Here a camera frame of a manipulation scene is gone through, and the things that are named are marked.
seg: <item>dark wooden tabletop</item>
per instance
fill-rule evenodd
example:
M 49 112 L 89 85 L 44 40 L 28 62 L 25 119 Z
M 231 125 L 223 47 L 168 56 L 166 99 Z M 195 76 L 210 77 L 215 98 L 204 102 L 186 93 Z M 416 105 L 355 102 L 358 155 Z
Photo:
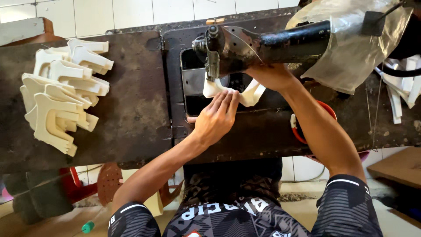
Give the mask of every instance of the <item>dark wooden tabletop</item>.
M 281 30 L 297 10 L 226 16 L 225 24 L 253 32 Z M 194 129 L 185 121 L 179 55 L 204 33 L 204 24 L 200 20 L 118 29 L 86 39 L 109 41 L 109 52 L 104 56 L 115 64 L 105 76 L 99 76 L 110 82 L 110 93 L 87 110 L 99 117 L 95 130 L 71 133 L 78 146 L 75 157 L 34 138 L 24 119 L 19 91 L 22 73 L 33 71 L 35 52 L 64 46 L 66 41 L 0 48 L 0 173 L 105 162 L 134 169 L 179 143 Z M 141 30 L 160 33 L 137 32 Z M 381 85 L 380 96 L 379 85 L 376 74 L 371 74 L 354 95 L 337 93 L 317 83 L 305 84 L 317 100 L 333 108 L 359 151 L 420 145 L 421 127 L 414 124 L 421 120 L 421 100 L 412 109 L 402 103 L 402 124 L 393 124 L 385 84 Z M 252 111 L 238 113 L 232 130 L 191 163 L 311 154 L 308 146 L 292 134 L 291 114 L 285 100 L 267 89 Z

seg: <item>person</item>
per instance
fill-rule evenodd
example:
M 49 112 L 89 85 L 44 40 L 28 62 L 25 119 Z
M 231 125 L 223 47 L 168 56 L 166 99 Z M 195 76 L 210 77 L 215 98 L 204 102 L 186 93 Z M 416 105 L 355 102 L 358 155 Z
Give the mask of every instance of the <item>person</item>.
M 281 208 L 282 158 L 274 158 L 185 165 L 184 199 L 163 236 L 382 236 L 361 160 L 344 129 L 283 64 L 255 66 L 245 73 L 286 99 L 311 151 L 329 170 L 313 229 Z M 108 236 L 160 236 L 143 203 L 230 131 L 238 101 L 238 92 L 217 94 L 189 136 L 125 181 L 114 195 Z

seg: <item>cream fabric piece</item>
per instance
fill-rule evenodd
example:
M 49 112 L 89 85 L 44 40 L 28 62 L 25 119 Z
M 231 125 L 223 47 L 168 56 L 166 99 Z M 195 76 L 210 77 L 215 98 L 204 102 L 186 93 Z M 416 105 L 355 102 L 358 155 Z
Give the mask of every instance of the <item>cream fabric piece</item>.
M 212 98 L 216 96 L 217 93 L 224 90 L 235 91 L 233 88 L 224 87 L 221 84 L 220 79 L 216 79 L 215 82 L 208 81 L 206 78 L 208 73 L 205 73 L 205 86 L 203 87 L 203 95 L 206 98 Z M 250 82 L 247 88 L 240 93 L 240 103 L 245 107 L 254 106 L 259 102 L 260 97 L 262 96 L 266 87 L 261 85 L 256 79 Z

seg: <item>wooden board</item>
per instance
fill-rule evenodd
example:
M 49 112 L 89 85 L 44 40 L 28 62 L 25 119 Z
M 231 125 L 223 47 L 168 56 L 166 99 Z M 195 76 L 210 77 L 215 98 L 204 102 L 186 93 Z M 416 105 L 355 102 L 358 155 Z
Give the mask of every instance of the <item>wooden board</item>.
M 78 128 L 69 134 L 78 146 L 70 157 L 34 138 L 25 120 L 19 87 L 21 75 L 32 73 L 35 52 L 67 42 L 0 47 L 0 173 L 151 160 L 171 148 L 171 129 L 159 32 L 144 31 L 85 38 L 109 41 L 114 61 L 106 75 L 110 91 L 87 113 L 99 117 L 93 132 Z
M 421 148 L 409 147 L 367 169 L 374 176 L 421 189 Z

